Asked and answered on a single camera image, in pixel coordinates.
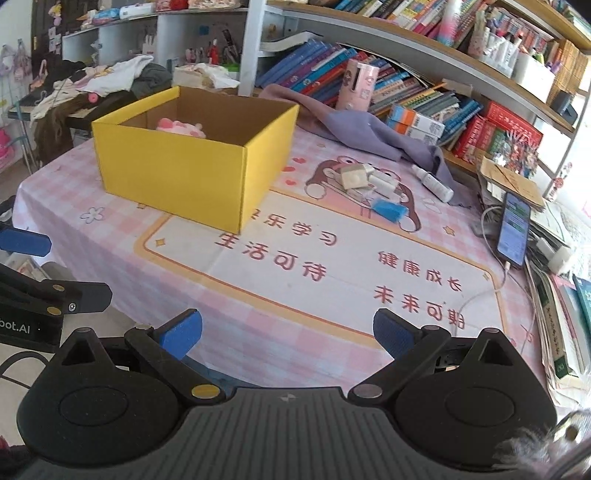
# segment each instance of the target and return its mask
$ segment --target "charging cable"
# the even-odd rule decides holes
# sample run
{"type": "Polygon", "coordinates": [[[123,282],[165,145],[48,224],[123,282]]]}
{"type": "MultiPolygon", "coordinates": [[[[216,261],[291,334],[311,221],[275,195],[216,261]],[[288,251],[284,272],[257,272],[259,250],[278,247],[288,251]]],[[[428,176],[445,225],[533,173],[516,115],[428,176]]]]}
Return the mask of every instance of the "charging cable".
{"type": "MultiPolygon", "coordinates": [[[[466,308],[466,306],[472,302],[473,300],[476,300],[477,298],[486,295],[488,293],[498,293],[500,292],[503,287],[505,286],[506,282],[507,282],[507,277],[510,277],[511,280],[513,280],[513,282],[516,283],[516,285],[525,293],[525,295],[527,296],[527,298],[529,299],[530,303],[531,303],[531,308],[534,311],[534,316],[531,319],[531,323],[527,329],[527,332],[531,332],[531,329],[534,326],[535,323],[535,319],[537,317],[536,311],[535,311],[535,303],[534,303],[534,299],[533,297],[530,295],[530,293],[517,281],[517,279],[511,275],[511,273],[509,272],[509,269],[511,267],[509,262],[506,262],[505,264],[503,264],[503,262],[499,259],[499,257],[496,256],[495,251],[492,249],[490,243],[488,242],[488,238],[486,237],[486,233],[484,231],[484,219],[486,217],[486,215],[488,215],[490,212],[494,211],[494,210],[502,210],[503,207],[500,205],[495,205],[492,207],[488,207],[484,212],[482,212],[482,215],[480,216],[480,227],[482,228],[482,238],[484,239],[484,243],[486,244],[486,246],[488,247],[488,250],[490,250],[491,254],[493,257],[495,257],[496,261],[499,262],[499,264],[501,265],[501,267],[503,267],[503,272],[504,272],[504,277],[503,277],[503,282],[501,283],[501,286],[499,288],[496,288],[494,290],[487,290],[484,292],[480,292],[477,295],[474,295],[472,298],[468,299],[466,302],[464,302],[464,305],[462,305],[462,307],[460,308],[460,310],[458,311],[458,317],[460,316],[460,314],[462,313],[463,309],[466,308]]],[[[453,331],[452,331],[452,336],[457,336],[457,325],[453,325],[452,326],[453,331]]],[[[525,340],[523,341],[523,344],[521,345],[521,349],[519,350],[519,354],[523,354],[523,350],[525,349],[525,344],[527,343],[527,336],[528,334],[525,334],[525,340]]]]}

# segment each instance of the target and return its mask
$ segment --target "table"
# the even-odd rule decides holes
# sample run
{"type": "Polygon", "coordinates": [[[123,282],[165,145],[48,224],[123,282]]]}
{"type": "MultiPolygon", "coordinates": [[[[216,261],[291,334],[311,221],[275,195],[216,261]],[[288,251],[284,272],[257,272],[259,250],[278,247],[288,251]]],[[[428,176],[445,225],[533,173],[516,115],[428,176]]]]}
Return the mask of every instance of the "table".
{"type": "MultiPolygon", "coordinates": [[[[21,114],[22,119],[25,122],[31,121],[31,112],[35,107],[33,106],[21,106],[21,114]]],[[[94,108],[84,108],[82,110],[78,110],[76,113],[71,114],[66,119],[66,126],[69,128],[76,128],[79,130],[90,131],[90,121],[86,120],[86,117],[92,113],[94,108]]],[[[18,117],[18,110],[16,107],[12,107],[8,111],[8,118],[11,120],[19,120],[18,117]]]]}
{"type": "Polygon", "coordinates": [[[50,236],[52,260],[108,283],[137,322],[198,308],[203,337],[190,357],[253,384],[347,391],[391,361],[372,336],[380,307],[417,326],[459,326],[458,336],[498,326],[544,381],[532,308],[511,281],[454,317],[500,284],[502,268],[470,230],[478,213],[439,202],[409,164],[296,129],[252,218],[234,236],[106,193],[92,140],[23,182],[14,211],[15,226],[50,236]],[[400,225],[338,190],[335,171],[356,161],[401,180],[411,213],[400,225]]]}

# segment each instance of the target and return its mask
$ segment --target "pink plush toy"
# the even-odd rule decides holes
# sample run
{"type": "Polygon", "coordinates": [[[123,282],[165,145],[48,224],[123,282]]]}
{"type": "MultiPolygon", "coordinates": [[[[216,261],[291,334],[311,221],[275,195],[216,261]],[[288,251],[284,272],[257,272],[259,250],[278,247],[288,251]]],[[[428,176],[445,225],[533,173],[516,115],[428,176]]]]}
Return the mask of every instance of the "pink plush toy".
{"type": "Polygon", "coordinates": [[[191,137],[196,138],[206,138],[205,134],[201,130],[202,125],[191,125],[191,124],[184,124],[179,121],[172,121],[169,118],[162,118],[160,122],[158,122],[158,126],[156,130],[161,132],[169,132],[172,134],[179,134],[179,135],[189,135],[191,137]]]}

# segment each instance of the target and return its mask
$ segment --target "cable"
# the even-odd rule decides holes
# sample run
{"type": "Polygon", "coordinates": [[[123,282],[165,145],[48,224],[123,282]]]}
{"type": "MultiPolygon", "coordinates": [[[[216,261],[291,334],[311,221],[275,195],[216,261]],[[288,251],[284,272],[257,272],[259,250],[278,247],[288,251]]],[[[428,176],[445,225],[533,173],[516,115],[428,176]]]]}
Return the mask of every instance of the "cable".
{"type": "MultiPolygon", "coordinates": [[[[494,293],[497,293],[498,291],[500,291],[500,290],[501,290],[501,289],[502,289],[502,288],[505,286],[505,283],[506,283],[506,280],[507,280],[507,276],[509,276],[509,277],[511,278],[511,280],[513,280],[513,281],[516,283],[516,285],[517,285],[517,286],[518,286],[518,287],[519,287],[519,288],[520,288],[520,289],[521,289],[521,290],[522,290],[522,291],[525,293],[525,295],[527,296],[527,298],[529,299],[529,301],[530,301],[530,303],[531,303],[531,308],[532,308],[532,310],[534,311],[534,316],[533,316],[533,318],[531,319],[531,323],[530,323],[530,325],[528,326],[527,332],[526,332],[526,334],[525,334],[525,340],[523,341],[523,344],[521,345],[521,349],[519,350],[519,354],[520,354],[520,355],[522,355],[522,354],[523,354],[523,350],[525,350],[525,344],[527,343],[527,336],[528,336],[528,333],[529,333],[529,332],[531,331],[531,329],[533,328],[533,326],[534,326],[534,323],[535,323],[535,319],[536,319],[536,317],[537,317],[537,313],[536,313],[536,311],[535,311],[535,303],[534,303],[534,299],[533,299],[533,297],[532,297],[532,296],[529,294],[529,292],[528,292],[528,291],[527,291],[527,290],[526,290],[526,289],[525,289],[525,288],[524,288],[524,287],[523,287],[523,286],[522,286],[522,285],[521,285],[521,284],[520,284],[520,283],[519,283],[519,282],[518,282],[518,281],[515,279],[515,277],[514,277],[513,275],[511,275],[511,273],[509,272],[509,268],[506,268],[506,264],[505,264],[505,265],[503,265],[503,262],[501,261],[501,259],[500,259],[499,257],[497,257],[497,256],[496,256],[496,253],[495,253],[495,251],[492,249],[492,247],[491,247],[490,243],[488,242],[488,238],[486,238],[486,233],[484,232],[484,218],[486,217],[486,215],[487,215],[488,213],[492,212],[493,210],[502,210],[502,209],[503,209],[503,207],[502,207],[502,206],[500,206],[500,205],[495,205],[495,206],[488,207],[487,209],[485,209],[485,211],[484,211],[484,212],[482,212],[482,215],[480,216],[480,228],[482,229],[482,238],[484,239],[484,243],[485,243],[485,244],[486,244],[486,246],[488,247],[488,250],[491,252],[492,256],[493,256],[493,257],[495,257],[496,261],[497,261],[497,262],[499,262],[499,265],[500,265],[501,267],[503,267],[503,271],[504,271],[504,273],[505,273],[505,277],[503,278],[503,283],[501,284],[500,288],[498,288],[498,289],[496,289],[496,290],[494,290],[494,291],[490,291],[490,290],[489,290],[489,291],[486,291],[486,292],[482,292],[482,293],[479,293],[478,295],[476,295],[476,296],[472,297],[471,299],[469,299],[469,300],[468,300],[468,301],[467,301],[467,302],[466,302],[466,303],[465,303],[465,304],[462,306],[462,308],[460,308],[460,310],[459,310],[459,312],[458,312],[458,316],[459,316],[459,314],[461,313],[461,311],[462,311],[462,310],[463,310],[463,309],[466,307],[466,305],[467,305],[468,303],[470,303],[472,300],[474,300],[475,298],[477,298],[477,297],[480,297],[481,295],[484,295],[484,294],[486,294],[486,293],[489,293],[489,292],[490,292],[490,293],[493,293],[493,292],[494,292],[494,293]]],[[[454,325],[453,327],[454,327],[454,332],[452,333],[452,335],[453,335],[453,336],[456,336],[456,334],[457,334],[457,325],[454,325]]]]}
{"type": "MultiPolygon", "coordinates": [[[[480,297],[484,296],[484,295],[488,295],[490,293],[499,293],[503,287],[505,286],[505,284],[507,283],[507,274],[509,273],[509,269],[511,267],[511,264],[509,262],[505,262],[505,265],[503,267],[503,272],[504,272],[504,276],[503,276],[503,282],[501,282],[501,286],[498,288],[495,288],[494,290],[485,290],[485,291],[481,291],[480,293],[477,293],[476,295],[474,295],[473,297],[470,297],[469,299],[467,299],[464,302],[464,305],[462,305],[460,307],[460,309],[457,311],[457,316],[460,317],[462,315],[462,311],[464,310],[464,308],[466,308],[466,306],[473,302],[476,299],[479,299],[480,297]]],[[[457,334],[457,325],[454,324],[454,332],[453,332],[453,336],[456,336],[457,334]]]]}
{"type": "Polygon", "coordinates": [[[0,365],[0,378],[8,380],[9,382],[12,382],[16,385],[20,385],[21,387],[30,388],[29,385],[4,375],[4,373],[6,373],[6,370],[8,370],[10,367],[12,367],[15,363],[19,362],[20,360],[24,360],[25,358],[36,358],[45,366],[49,364],[49,360],[38,352],[18,352],[15,353],[13,356],[8,357],[6,360],[4,360],[2,365],[0,365]]]}
{"type": "Polygon", "coordinates": [[[31,388],[31,387],[30,387],[29,385],[27,385],[26,383],[19,382],[18,380],[14,380],[13,378],[11,378],[11,377],[8,377],[8,376],[6,376],[6,375],[2,375],[0,378],[2,378],[3,380],[8,380],[9,382],[12,382],[12,383],[14,383],[15,385],[18,385],[19,387],[24,387],[24,388],[26,388],[26,389],[29,389],[29,388],[31,388]]]}

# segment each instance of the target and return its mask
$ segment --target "wooden block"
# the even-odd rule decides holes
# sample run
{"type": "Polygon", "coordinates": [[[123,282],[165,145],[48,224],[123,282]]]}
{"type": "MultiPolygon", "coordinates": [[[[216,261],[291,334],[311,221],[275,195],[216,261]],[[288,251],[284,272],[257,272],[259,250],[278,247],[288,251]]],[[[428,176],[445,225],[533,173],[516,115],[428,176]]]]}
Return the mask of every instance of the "wooden block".
{"type": "Polygon", "coordinates": [[[345,190],[360,189],[368,185],[368,175],[363,164],[347,165],[339,173],[338,180],[345,190]]]}

